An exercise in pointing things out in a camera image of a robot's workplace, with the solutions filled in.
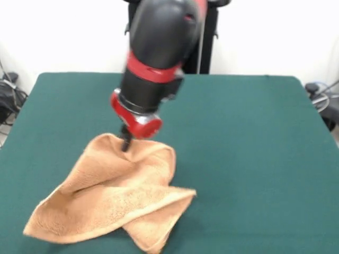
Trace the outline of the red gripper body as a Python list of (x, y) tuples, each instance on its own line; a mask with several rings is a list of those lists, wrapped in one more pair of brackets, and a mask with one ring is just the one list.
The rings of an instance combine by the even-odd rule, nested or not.
[(156, 113), (138, 115), (127, 110), (119, 100), (121, 89), (115, 89), (111, 95), (111, 106), (118, 118), (126, 125), (127, 133), (132, 138), (148, 139), (162, 127), (163, 121)]

